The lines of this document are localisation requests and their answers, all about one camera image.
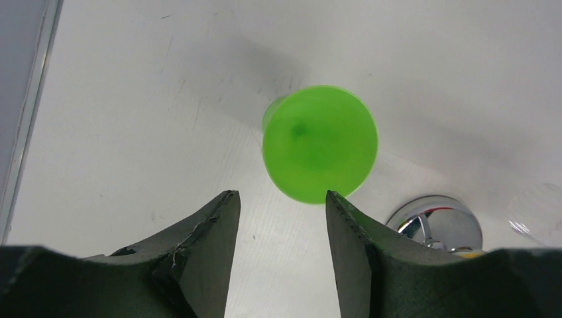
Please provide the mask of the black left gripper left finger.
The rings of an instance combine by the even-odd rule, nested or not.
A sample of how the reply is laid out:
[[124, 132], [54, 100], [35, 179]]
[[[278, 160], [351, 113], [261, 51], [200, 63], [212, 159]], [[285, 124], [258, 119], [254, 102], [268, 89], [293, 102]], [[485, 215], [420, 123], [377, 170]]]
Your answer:
[[1, 247], [2, 317], [223, 317], [239, 192], [109, 256]]

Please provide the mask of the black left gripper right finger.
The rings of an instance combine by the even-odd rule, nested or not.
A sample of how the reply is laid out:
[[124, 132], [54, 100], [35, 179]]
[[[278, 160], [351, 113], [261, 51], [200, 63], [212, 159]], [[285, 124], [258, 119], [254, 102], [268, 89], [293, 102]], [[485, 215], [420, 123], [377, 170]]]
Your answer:
[[560, 317], [561, 251], [499, 249], [464, 258], [425, 247], [325, 197], [342, 317]]

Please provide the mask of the chrome wine glass rack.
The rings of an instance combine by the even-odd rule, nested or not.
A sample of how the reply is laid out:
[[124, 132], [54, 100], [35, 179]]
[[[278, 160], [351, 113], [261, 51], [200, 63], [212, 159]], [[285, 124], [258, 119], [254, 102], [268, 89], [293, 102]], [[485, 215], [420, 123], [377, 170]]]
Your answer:
[[426, 247], [465, 258], [483, 255], [482, 229], [475, 214], [444, 195], [413, 199], [387, 220], [386, 226]]

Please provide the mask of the green plastic wine glass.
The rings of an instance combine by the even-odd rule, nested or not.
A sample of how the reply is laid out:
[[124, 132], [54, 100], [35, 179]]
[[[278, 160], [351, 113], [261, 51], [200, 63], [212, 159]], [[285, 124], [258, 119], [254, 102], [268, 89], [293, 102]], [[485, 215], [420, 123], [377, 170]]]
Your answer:
[[367, 104], [333, 85], [275, 99], [262, 118], [262, 158], [287, 197], [322, 204], [328, 191], [356, 192], [372, 172], [378, 129]]

